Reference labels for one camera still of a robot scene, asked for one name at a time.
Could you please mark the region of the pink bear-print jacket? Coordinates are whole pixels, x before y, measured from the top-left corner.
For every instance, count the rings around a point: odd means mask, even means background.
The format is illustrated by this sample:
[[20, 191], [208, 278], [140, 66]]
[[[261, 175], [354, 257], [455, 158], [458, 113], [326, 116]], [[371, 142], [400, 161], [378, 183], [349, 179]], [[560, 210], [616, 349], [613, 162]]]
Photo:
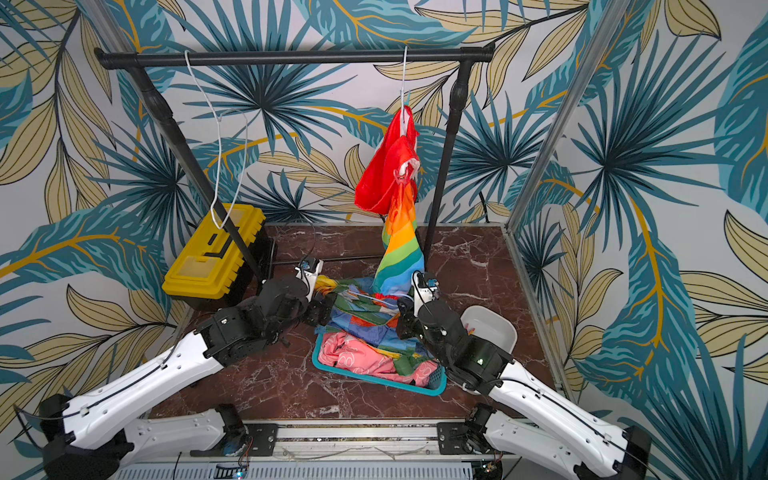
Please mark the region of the pink bear-print jacket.
[[380, 350], [344, 331], [322, 336], [320, 365], [418, 388], [426, 388], [438, 364], [420, 354]]

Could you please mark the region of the rainbow striped jacket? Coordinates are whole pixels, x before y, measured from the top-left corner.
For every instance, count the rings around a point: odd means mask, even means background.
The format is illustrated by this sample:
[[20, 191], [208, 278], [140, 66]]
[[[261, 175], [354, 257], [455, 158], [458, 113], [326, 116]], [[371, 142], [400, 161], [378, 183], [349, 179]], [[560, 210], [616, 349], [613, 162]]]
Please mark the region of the rainbow striped jacket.
[[327, 333], [347, 332], [370, 346], [390, 352], [420, 354], [432, 360], [430, 354], [414, 338], [401, 340], [396, 334], [399, 311], [394, 297], [378, 297], [368, 291], [370, 278], [332, 280], [321, 275], [316, 283], [317, 293], [336, 292]]

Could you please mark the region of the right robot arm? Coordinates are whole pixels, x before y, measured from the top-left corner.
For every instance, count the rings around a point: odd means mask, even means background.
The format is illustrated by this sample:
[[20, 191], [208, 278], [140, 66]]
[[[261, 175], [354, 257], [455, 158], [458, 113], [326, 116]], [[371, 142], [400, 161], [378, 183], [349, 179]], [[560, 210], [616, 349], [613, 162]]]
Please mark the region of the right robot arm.
[[512, 355], [471, 335], [446, 302], [401, 298], [397, 334], [414, 337], [449, 379], [488, 398], [464, 422], [461, 442], [477, 452], [519, 455], [568, 479], [643, 479], [651, 439], [583, 410]]

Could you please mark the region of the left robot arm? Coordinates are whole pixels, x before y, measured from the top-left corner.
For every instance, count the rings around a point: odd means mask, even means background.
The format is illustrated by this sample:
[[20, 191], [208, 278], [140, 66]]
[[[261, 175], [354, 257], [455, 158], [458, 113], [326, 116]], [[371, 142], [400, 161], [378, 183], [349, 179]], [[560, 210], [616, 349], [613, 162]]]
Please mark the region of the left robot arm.
[[271, 279], [260, 293], [217, 311], [173, 347], [85, 394], [55, 394], [40, 405], [50, 479], [108, 479], [133, 463], [171, 454], [242, 459], [255, 438], [237, 409], [147, 420], [144, 413], [178, 391], [276, 344], [300, 323], [325, 325], [336, 300], [315, 276]]

